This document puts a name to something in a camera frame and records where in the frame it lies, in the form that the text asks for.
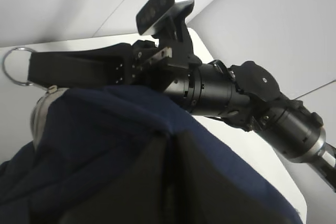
white table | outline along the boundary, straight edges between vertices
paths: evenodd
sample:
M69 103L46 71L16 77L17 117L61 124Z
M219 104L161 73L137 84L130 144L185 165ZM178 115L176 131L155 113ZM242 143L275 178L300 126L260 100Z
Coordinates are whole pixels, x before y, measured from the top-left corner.
M203 63L212 61L213 57L197 33L192 29L189 31L194 43L195 54L202 59ZM138 39L153 40L149 36L140 37L137 34L130 34L26 46L37 51L79 51L102 48L120 42L132 44ZM3 55L11 48L0 48L0 54ZM10 56L6 61L8 71L14 76L25 78L28 59L28 53ZM2 72L0 73L0 162L10 159L20 147L31 140L29 115L33 106L43 94L44 91L37 87L16 86ZM200 116L195 118L275 186L297 209L303 223L306 223L307 204L303 195L274 150L264 140L253 132L246 133L219 121Z

white wall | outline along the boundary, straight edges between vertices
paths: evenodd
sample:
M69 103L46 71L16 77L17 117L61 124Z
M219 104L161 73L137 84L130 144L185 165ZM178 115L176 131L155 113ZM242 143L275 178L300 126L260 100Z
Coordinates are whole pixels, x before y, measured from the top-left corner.
M294 99L336 79L335 0L214 0L188 25L227 66L254 60ZM336 89L302 98L336 145ZM306 165L285 163L308 205L308 224L336 223L336 195Z

beige fabric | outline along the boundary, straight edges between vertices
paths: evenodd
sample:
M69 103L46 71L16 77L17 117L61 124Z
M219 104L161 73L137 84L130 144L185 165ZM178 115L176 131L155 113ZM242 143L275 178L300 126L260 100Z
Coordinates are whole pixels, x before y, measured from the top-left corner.
M33 135L33 144L36 149L41 141L44 126L47 120L47 114L49 106L59 97L61 97L67 88L58 89L56 86L52 86L48 89L46 94L41 97L34 107L30 116L30 130Z

bolt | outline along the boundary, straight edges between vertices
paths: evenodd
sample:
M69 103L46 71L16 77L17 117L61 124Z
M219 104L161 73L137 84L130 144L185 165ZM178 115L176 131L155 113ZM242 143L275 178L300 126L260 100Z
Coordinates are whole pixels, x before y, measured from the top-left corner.
M236 79L236 75L235 75L235 73L232 70L229 71L229 74L230 74L230 76L232 77L233 80Z

navy blue fabric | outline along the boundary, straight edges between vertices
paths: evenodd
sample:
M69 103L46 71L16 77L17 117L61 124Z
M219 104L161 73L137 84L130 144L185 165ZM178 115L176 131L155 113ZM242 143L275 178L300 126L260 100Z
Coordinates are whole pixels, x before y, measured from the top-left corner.
M185 130L238 188L302 223L286 199L228 146L168 97L140 86L70 89L56 100L36 152L28 144L0 166L0 216L9 202L26 197L33 213L59 214L118 178L153 131L174 135Z

